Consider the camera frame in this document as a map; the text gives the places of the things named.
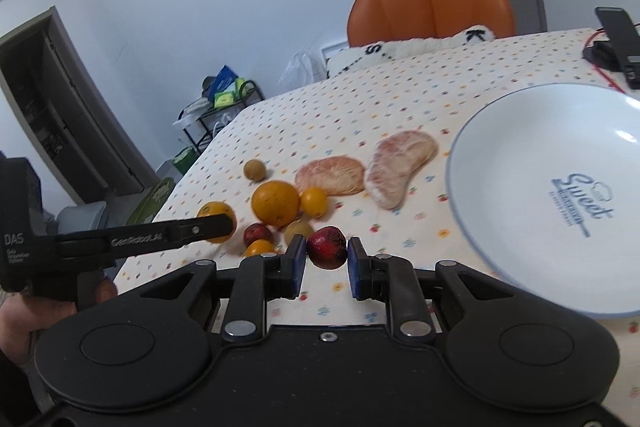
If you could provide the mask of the person's left hand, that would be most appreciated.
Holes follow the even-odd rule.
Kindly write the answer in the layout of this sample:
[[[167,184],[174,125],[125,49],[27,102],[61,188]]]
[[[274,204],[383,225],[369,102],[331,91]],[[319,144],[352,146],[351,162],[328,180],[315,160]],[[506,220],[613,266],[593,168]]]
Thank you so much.
[[[12,295],[1,305],[1,351],[14,364],[25,364],[32,333],[50,329],[76,312],[76,303]]]

